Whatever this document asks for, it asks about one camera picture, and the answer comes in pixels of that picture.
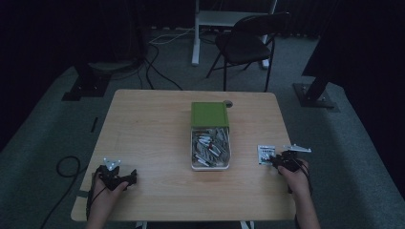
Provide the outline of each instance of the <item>person's right arm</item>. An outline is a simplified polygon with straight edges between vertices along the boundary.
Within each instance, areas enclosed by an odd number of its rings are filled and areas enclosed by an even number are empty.
[[[316,216],[315,206],[309,191],[309,182],[305,174],[298,170],[292,173],[283,166],[278,166],[279,172],[286,179],[289,188],[292,190],[292,198],[295,201],[296,217],[301,229],[321,228]]]

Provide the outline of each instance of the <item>chair seat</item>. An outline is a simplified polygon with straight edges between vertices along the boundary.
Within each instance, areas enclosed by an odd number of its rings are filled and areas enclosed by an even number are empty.
[[[221,51],[229,39],[229,34],[218,35],[215,44]],[[247,64],[268,59],[271,50],[259,39],[258,36],[246,33],[234,33],[231,40],[222,52],[230,64]]]

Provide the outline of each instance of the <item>gray carpet floor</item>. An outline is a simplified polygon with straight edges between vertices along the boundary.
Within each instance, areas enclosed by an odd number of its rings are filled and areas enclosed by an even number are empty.
[[[182,31],[153,31],[157,36]],[[206,39],[214,36],[203,34]],[[200,65],[191,66],[192,36],[179,37],[159,48],[154,66],[189,91],[221,91],[222,72],[206,79],[218,51],[208,43],[201,46]],[[396,190],[373,143],[362,126],[342,88],[329,84],[327,93],[337,111],[303,108],[293,83],[310,83],[302,77],[317,40],[278,37],[269,92],[277,96],[292,143],[310,147],[302,156],[311,168],[313,199],[323,228],[405,228],[405,203]],[[149,49],[148,60],[157,54]],[[111,68],[99,64],[97,67]],[[247,71],[228,72],[228,90],[261,92],[266,71],[252,64]],[[61,101],[75,83],[74,68],[66,70],[38,102],[7,147],[1,153],[0,228],[40,228],[54,205],[66,192],[72,178],[61,177],[56,164],[64,156],[77,156],[80,168],[90,161],[102,123],[114,92],[118,89],[149,89],[146,68],[115,73],[103,97],[82,97],[80,101]],[[152,69],[150,79],[157,90],[177,90]],[[72,174],[74,160],[61,164],[60,171]],[[70,214],[84,174],[54,210],[45,228],[84,228],[84,222],[71,220]],[[293,228],[292,221],[257,221],[255,228]],[[238,222],[149,222],[149,228],[239,228]],[[109,222],[106,228],[135,228],[133,222]]]

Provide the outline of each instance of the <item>chair backrest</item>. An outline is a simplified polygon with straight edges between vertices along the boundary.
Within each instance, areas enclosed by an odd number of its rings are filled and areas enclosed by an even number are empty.
[[[258,36],[284,31],[289,22],[289,12],[248,16],[239,20],[232,32],[246,32]]]

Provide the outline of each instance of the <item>person's right hand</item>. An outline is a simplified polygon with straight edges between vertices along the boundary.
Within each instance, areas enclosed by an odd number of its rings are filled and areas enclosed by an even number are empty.
[[[309,164],[300,159],[305,166],[303,166],[304,170],[308,173],[309,171],[306,167],[309,167]],[[295,173],[291,172],[290,170],[286,169],[283,166],[278,166],[278,171],[283,177],[286,179],[289,188],[292,190],[293,197],[310,197],[309,191],[309,181],[305,174],[301,171],[301,169],[297,170]]]

